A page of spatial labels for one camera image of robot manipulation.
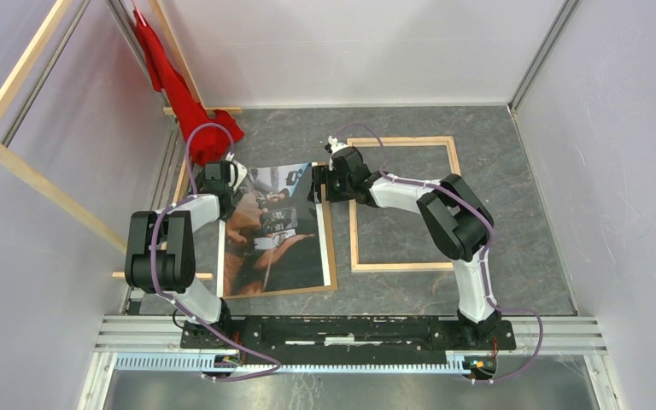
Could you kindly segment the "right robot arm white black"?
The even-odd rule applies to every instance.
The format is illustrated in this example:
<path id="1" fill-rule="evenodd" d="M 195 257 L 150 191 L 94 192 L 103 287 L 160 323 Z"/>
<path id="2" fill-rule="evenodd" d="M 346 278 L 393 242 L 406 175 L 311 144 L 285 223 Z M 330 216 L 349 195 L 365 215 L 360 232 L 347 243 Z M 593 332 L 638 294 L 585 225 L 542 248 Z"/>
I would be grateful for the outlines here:
<path id="1" fill-rule="evenodd" d="M 466 181 L 454 173 L 441 180 L 418 180 L 383 169 L 373 172 L 353 146 L 338 143 L 326 149 L 330 159 L 313 168 L 309 200 L 354 201 L 420 215 L 454 269 L 461 342 L 471 349 L 488 343 L 501 321 L 488 265 L 494 221 Z"/>

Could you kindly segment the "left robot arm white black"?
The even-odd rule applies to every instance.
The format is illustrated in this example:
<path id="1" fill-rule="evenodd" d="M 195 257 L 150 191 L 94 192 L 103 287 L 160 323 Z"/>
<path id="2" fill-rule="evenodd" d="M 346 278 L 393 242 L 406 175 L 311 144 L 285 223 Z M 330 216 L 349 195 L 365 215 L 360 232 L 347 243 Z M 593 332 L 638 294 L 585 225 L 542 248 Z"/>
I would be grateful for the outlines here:
<path id="1" fill-rule="evenodd" d="M 209 163 L 196 183 L 203 193 L 163 209 L 138 211 L 129 225 L 126 283 L 170 302 L 189 322 L 202 325 L 203 339 L 218 349 L 232 341 L 234 325 L 225 301 L 196 276 L 194 232 L 232 216 L 246 175 L 246 167 L 237 161 Z"/>

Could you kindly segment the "wooden picture frame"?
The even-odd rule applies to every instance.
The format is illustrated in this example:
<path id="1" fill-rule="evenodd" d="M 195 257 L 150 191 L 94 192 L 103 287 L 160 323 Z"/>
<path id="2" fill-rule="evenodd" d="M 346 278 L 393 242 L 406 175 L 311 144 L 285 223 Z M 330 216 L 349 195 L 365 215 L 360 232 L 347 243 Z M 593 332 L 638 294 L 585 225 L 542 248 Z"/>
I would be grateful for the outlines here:
<path id="1" fill-rule="evenodd" d="M 452 173 L 461 175 L 459 156 L 452 136 L 435 137 L 389 137 L 383 140 L 385 147 L 443 147 L 448 154 Z M 350 241 L 351 272 L 451 272 L 451 262 L 412 262 L 412 263 L 361 263 L 359 256 L 359 231 L 356 203 L 348 202 L 348 224 Z"/>

